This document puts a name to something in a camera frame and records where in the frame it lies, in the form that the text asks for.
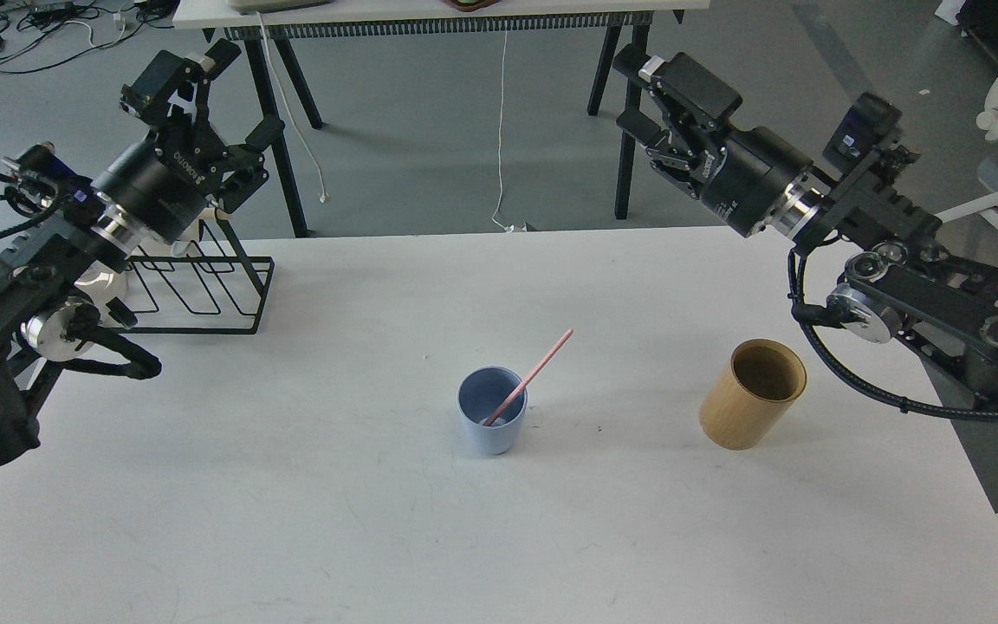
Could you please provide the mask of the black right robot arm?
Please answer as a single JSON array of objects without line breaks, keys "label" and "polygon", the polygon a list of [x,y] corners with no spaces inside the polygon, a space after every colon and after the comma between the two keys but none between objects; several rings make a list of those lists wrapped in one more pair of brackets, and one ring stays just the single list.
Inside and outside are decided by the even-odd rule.
[{"label": "black right robot arm", "polygon": [[[849,107],[824,151],[832,178],[771,130],[734,127],[740,94],[689,55],[663,60],[629,44],[612,65],[660,110],[660,120],[629,109],[615,121],[653,170],[740,236],[772,228],[792,242],[791,313],[829,371],[903,413],[998,424],[998,268],[948,251],[939,218],[894,189],[917,159],[899,141],[897,107],[870,92]],[[970,406],[874,386],[835,358],[820,327],[898,339],[965,388]]]}]

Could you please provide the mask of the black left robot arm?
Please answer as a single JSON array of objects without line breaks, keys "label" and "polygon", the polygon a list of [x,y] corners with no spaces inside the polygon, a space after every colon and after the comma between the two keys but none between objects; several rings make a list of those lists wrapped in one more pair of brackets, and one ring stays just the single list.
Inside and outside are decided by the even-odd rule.
[{"label": "black left robot arm", "polygon": [[217,41],[186,58],[159,51],[121,107],[146,137],[91,179],[49,145],[0,173],[0,467],[39,446],[38,414],[64,371],[147,380],[155,355],[127,339],[135,314],[91,295],[91,269],[123,271],[143,241],[174,244],[203,214],[224,218],[267,181],[264,154],[284,124],[265,117],[237,145],[209,120],[211,83],[241,53]]}]

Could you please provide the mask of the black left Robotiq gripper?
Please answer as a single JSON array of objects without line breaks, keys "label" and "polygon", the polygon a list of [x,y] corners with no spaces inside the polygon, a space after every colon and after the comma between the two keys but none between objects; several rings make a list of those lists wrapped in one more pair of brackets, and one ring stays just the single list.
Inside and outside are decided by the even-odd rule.
[{"label": "black left Robotiq gripper", "polygon": [[266,117],[243,143],[223,146],[207,159],[205,170],[194,165],[190,147],[156,145],[171,129],[222,142],[209,120],[210,86],[239,55],[229,40],[186,58],[161,50],[134,83],[124,84],[121,109],[149,131],[94,179],[104,205],[94,226],[100,237],[115,245],[136,245],[143,238],[174,244],[198,221],[209,199],[215,209],[234,213],[265,185],[264,154],[282,137],[280,118]]}]

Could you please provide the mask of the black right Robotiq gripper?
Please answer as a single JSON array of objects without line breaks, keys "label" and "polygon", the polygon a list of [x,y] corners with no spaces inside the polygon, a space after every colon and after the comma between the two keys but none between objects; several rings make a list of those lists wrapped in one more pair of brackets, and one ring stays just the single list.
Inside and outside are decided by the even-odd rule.
[{"label": "black right Robotiq gripper", "polygon": [[617,118],[655,172],[742,237],[769,225],[788,238],[807,234],[816,191],[801,178],[814,162],[765,127],[733,129],[743,102],[735,88],[686,53],[665,60],[634,44],[612,67],[661,111],[661,122],[635,109]]}]

